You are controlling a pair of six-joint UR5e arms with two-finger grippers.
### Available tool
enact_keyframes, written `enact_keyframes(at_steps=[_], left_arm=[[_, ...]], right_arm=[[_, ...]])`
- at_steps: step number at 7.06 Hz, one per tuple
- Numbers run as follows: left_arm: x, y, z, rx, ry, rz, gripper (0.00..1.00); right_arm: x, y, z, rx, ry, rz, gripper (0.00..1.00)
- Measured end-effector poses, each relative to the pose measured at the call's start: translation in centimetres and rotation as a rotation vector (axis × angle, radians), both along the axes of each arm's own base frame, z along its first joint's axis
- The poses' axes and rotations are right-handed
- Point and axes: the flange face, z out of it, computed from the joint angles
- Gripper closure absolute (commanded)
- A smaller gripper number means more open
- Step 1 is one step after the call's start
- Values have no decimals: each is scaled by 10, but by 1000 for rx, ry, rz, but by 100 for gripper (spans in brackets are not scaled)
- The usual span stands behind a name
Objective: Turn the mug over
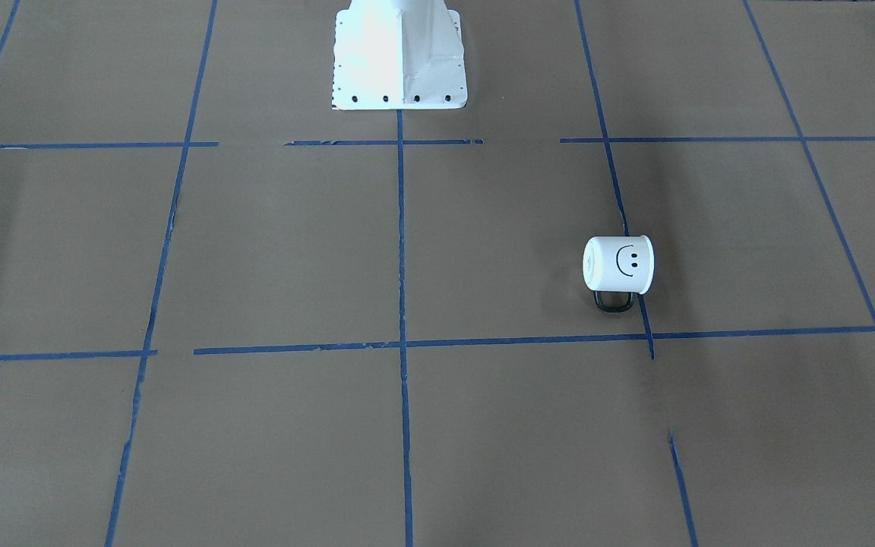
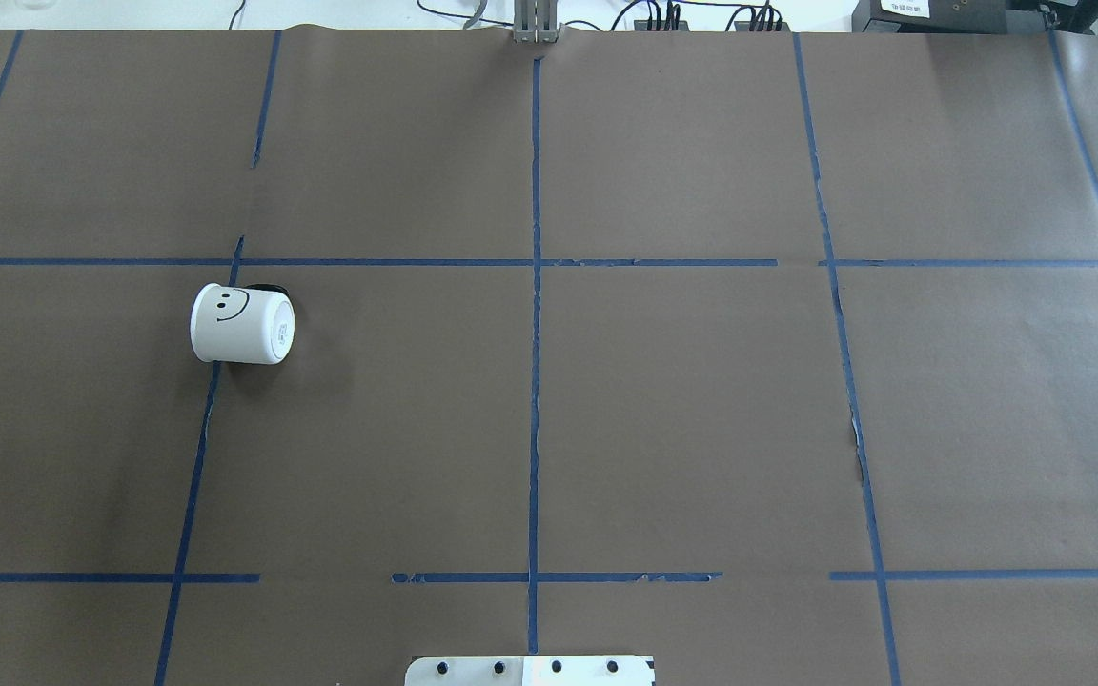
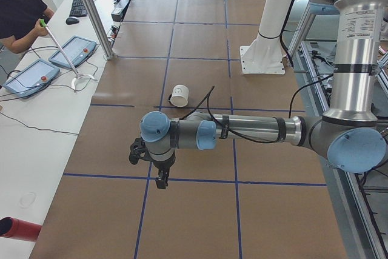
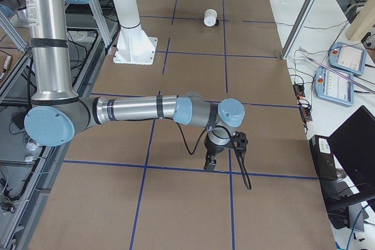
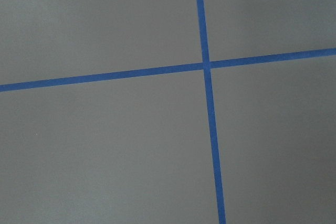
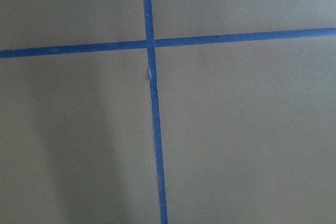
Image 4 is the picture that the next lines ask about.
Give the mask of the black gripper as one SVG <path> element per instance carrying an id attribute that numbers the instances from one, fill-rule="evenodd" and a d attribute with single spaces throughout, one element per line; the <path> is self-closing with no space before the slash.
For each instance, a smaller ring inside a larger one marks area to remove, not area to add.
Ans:
<path id="1" fill-rule="evenodd" d="M 214 133 L 209 132 L 204 139 L 206 148 L 206 160 L 203 166 L 204 171 L 214 171 L 216 168 L 216 155 L 222 153 L 225 149 L 231 149 L 229 138 L 220 139 Z"/>

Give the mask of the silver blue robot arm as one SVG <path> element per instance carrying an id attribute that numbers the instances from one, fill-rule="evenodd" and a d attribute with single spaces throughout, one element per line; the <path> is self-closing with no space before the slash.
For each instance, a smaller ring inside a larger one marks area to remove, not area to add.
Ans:
<path id="1" fill-rule="evenodd" d="M 203 128 L 205 170 L 212 171 L 216 155 L 228 148 L 234 150 L 241 171 L 245 171 L 248 142 L 237 128 L 246 111 L 235 99 L 212 104 L 196 93 L 110 100 L 79 97 L 71 81 L 66 1 L 25 0 L 37 89 L 24 126 L 33 140 L 59 146 L 87 128 L 109 121 L 171 119 L 180 126 Z"/>
<path id="2" fill-rule="evenodd" d="M 15 12 L 22 7 L 23 0 L 1 0 L 1 13 L 9 18 L 14 16 Z"/>

